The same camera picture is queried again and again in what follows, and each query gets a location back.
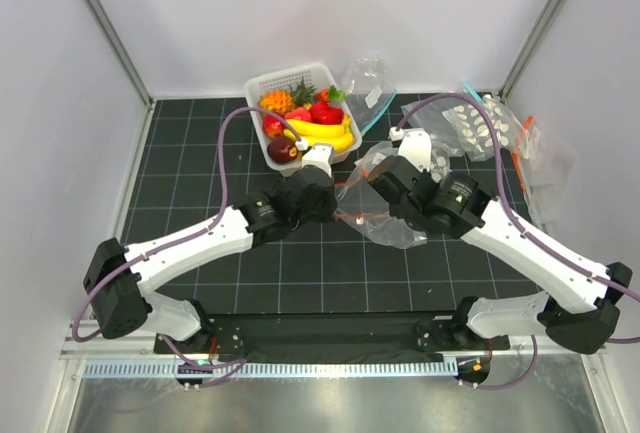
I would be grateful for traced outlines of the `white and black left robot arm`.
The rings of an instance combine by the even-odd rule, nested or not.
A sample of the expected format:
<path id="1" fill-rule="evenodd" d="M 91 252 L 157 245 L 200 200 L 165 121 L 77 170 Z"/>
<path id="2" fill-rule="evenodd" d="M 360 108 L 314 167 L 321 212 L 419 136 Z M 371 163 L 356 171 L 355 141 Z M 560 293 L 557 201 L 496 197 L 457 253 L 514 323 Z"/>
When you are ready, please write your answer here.
<path id="1" fill-rule="evenodd" d="M 329 222 L 336 207 L 330 170 L 307 165 L 270 190 L 165 237 L 129 246 L 116 238 L 101 242 L 83 279 L 98 335 L 118 339 L 142 330 L 190 353 L 204 351 L 214 331 L 202 306 L 159 288 L 212 261 L 281 241 L 308 222 Z"/>

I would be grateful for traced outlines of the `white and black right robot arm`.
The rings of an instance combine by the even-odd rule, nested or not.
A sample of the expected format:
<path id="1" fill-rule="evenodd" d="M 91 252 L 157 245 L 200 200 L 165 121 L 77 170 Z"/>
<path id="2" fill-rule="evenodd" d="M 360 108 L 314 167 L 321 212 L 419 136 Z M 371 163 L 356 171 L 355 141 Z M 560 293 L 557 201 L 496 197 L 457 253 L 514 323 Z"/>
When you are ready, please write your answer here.
<path id="1" fill-rule="evenodd" d="M 603 265 L 572 252 L 464 173 L 435 181 L 397 155 L 375 166 L 367 182 L 390 215 L 411 229 L 459 239 L 538 285 L 539 292 L 528 296 L 463 298 L 450 325 L 460 348 L 498 336 L 545 335 L 565 349 L 593 354 L 611 341 L 617 303 L 632 277 L 626 265 Z"/>

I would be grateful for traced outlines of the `orange zipper clear bag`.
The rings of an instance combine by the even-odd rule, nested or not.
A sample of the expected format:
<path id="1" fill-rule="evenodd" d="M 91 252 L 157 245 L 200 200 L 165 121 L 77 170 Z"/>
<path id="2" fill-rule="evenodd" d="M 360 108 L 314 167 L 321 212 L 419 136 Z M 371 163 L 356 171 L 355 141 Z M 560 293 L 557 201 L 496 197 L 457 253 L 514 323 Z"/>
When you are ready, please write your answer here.
<path id="1" fill-rule="evenodd" d="M 392 217 L 389 204 L 367 182 L 367 176 L 373 168 L 396 153 L 397 148 L 389 141 L 374 144 L 354 163 L 348 178 L 335 183 L 336 218 L 373 243 L 409 249 L 426 244 L 426 234 Z"/>

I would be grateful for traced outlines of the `dark red plum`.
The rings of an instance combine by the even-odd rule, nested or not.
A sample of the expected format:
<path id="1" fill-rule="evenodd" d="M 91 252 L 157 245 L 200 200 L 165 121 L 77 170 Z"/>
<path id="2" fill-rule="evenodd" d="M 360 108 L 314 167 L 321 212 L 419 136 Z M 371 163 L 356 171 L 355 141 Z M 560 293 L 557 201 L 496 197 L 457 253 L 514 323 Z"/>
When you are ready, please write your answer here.
<path id="1" fill-rule="evenodd" d="M 299 150 L 290 138 L 280 136 L 273 138 L 268 144 L 267 154 L 274 163 L 282 165 L 296 161 Z"/>

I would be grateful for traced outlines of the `yellow banana bunch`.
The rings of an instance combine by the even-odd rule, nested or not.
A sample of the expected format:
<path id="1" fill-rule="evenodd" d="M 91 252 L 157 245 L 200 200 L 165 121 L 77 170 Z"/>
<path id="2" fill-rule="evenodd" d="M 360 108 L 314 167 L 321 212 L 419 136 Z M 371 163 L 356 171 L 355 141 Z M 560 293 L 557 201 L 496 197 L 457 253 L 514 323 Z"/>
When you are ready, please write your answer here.
<path id="1" fill-rule="evenodd" d="M 293 130 L 284 128 L 282 132 L 284 137 L 296 142 L 296 134 L 298 134 L 309 146 L 316 144 L 332 146 L 334 149 L 334 163 L 344 161 L 361 144 L 359 131 L 353 130 L 349 116 L 344 116 L 340 124 L 334 125 L 318 124 L 299 119 L 290 119 L 288 123 L 293 127 Z"/>

